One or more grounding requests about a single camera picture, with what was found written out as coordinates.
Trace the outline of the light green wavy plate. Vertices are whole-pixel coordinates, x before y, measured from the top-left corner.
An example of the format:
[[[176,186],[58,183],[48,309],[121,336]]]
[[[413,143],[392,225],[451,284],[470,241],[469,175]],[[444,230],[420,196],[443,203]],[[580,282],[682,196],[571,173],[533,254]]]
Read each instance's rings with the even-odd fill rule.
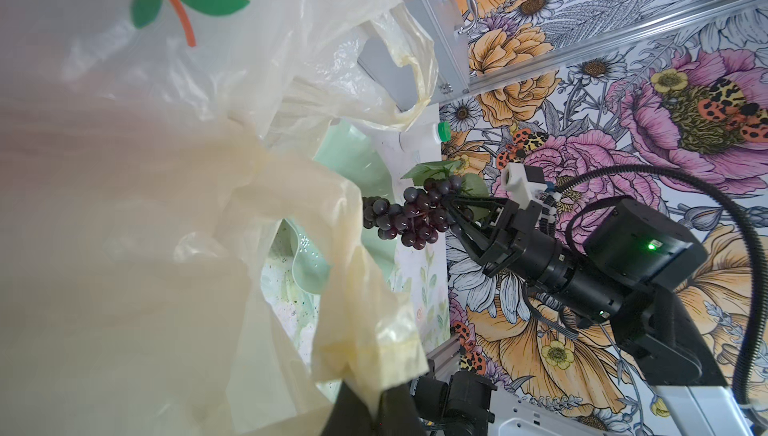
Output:
[[[390,172],[373,141],[345,121],[328,129],[314,160],[353,182],[364,196],[395,199]],[[290,229],[293,279],[303,291],[319,295],[327,284],[330,265],[299,225],[292,220],[285,224]],[[382,273],[390,275],[394,268],[396,243],[379,239],[372,230],[364,230],[362,244]]]

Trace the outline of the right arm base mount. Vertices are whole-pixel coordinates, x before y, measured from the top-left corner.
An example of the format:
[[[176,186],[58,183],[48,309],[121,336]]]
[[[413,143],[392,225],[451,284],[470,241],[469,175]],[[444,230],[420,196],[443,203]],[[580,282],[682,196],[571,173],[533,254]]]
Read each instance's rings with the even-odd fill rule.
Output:
[[[491,398],[497,387],[487,378],[458,371],[448,382],[429,376],[411,385],[422,428],[429,435],[485,436],[495,422]]]

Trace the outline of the cream translucent plastic bag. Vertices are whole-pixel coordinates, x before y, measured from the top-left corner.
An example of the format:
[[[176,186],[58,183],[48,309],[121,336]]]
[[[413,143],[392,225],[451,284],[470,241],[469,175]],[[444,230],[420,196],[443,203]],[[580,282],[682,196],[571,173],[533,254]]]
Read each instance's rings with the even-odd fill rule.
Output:
[[[437,79],[403,0],[1,0],[1,431],[308,434],[424,373],[317,163]]]

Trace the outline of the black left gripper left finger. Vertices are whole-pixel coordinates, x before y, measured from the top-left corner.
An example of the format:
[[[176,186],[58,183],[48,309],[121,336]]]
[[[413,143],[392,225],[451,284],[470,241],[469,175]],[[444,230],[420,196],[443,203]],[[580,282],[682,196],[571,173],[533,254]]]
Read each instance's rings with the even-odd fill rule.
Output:
[[[371,436],[374,420],[365,403],[342,383],[321,436]]]

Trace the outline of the green leaf grape bunch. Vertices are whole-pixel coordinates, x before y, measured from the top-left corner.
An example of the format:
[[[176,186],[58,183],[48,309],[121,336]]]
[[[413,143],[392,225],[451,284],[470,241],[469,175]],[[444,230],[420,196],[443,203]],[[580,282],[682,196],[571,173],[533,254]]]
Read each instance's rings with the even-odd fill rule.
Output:
[[[445,233],[457,236],[460,219],[476,222],[489,214],[465,201],[486,198],[490,192],[479,175],[462,174],[457,161],[419,163],[405,177],[412,185],[405,188],[400,203],[383,196],[362,198],[362,225],[375,230],[381,240],[423,250]]]

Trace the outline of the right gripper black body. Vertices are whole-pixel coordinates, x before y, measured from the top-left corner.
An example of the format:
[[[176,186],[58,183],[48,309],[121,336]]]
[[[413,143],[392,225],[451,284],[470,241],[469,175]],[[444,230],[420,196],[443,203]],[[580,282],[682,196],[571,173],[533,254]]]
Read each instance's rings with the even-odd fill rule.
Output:
[[[483,273],[496,276],[503,270],[523,277],[540,277],[555,256],[552,210],[537,202],[523,209],[510,199],[492,198],[493,213],[488,247],[482,255]]]

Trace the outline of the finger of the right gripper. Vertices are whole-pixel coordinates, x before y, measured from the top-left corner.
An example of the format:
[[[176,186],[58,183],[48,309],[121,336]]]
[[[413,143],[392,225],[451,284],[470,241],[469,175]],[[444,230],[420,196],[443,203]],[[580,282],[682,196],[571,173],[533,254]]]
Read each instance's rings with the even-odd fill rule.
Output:
[[[498,209],[493,204],[448,204],[447,211],[454,221],[452,231],[467,255],[486,276],[495,276],[500,271],[501,257]]]
[[[476,208],[496,211],[502,210],[509,202],[507,198],[456,195],[450,199],[449,206],[455,210]]]

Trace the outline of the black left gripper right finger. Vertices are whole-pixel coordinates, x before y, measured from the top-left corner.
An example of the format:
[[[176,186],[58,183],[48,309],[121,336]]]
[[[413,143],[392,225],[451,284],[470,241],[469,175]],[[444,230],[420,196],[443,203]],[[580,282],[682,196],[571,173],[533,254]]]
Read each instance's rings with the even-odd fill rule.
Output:
[[[425,436],[409,385],[384,391],[379,402],[377,434],[382,436]]]

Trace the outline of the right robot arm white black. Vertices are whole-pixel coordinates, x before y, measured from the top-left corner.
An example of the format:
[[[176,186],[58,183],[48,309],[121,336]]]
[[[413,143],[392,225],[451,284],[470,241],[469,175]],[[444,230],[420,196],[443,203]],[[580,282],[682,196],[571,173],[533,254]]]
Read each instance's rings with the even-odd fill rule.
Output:
[[[630,197],[605,198],[590,210],[608,217],[577,247],[538,228],[537,204],[448,195],[435,209],[486,277],[512,273],[570,309],[580,328],[609,324],[682,433],[766,433],[746,403],[746,374],[723,375],[677,294],[706,259],[685,227]]]

